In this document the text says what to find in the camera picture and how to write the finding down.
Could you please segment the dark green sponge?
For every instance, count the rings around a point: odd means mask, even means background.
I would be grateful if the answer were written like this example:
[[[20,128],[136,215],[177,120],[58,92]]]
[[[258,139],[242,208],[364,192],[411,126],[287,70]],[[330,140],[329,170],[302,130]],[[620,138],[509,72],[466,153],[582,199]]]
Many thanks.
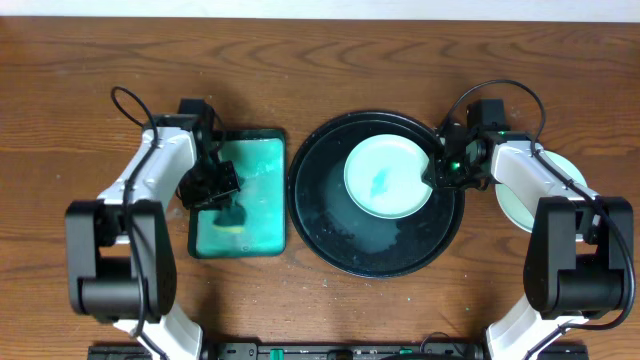
[[[234,204],[218,211],[212,224],[217,231],[239,234],[245,230],[246,219],[247,212],[245,208]]]

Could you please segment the green plate with stain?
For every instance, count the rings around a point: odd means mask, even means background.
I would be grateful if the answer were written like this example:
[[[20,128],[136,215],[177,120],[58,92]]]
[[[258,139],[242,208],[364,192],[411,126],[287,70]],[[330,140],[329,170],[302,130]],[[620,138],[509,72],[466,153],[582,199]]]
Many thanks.
[[[400,219],[416,213],[433,189],[422,180],[429,158],[415,142],[392,134],[369,137],[349,153],[343,171],[347,193],[366,213]]]

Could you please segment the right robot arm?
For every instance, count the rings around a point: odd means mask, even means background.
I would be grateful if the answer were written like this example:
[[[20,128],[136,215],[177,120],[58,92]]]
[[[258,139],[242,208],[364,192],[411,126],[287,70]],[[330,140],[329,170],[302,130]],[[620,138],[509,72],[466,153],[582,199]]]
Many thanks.
[[[510,128],[501,100],[477,100],[466,116],[437,128],[424,182],[455,191],[501,184],[534,218],[524,295],[486,328],[484,358],[535,359],[571,329],[620,325],[636,293],[630,203],[576,182],[536,136]]]

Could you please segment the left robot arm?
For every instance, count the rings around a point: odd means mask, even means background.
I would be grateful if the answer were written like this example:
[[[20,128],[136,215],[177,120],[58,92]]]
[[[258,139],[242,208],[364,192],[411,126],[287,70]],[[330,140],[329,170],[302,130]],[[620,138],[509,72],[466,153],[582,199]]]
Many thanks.
[[[68,288],[75,313],[135,338],[154,359],[210,359],[203,329],[176,301],[177,269],[166,221],[173,197],[195,213],[219,210],[240,189],[219,157],[226,135],[202,99],[152,115],[140,147],[95,200],[65,213]]]

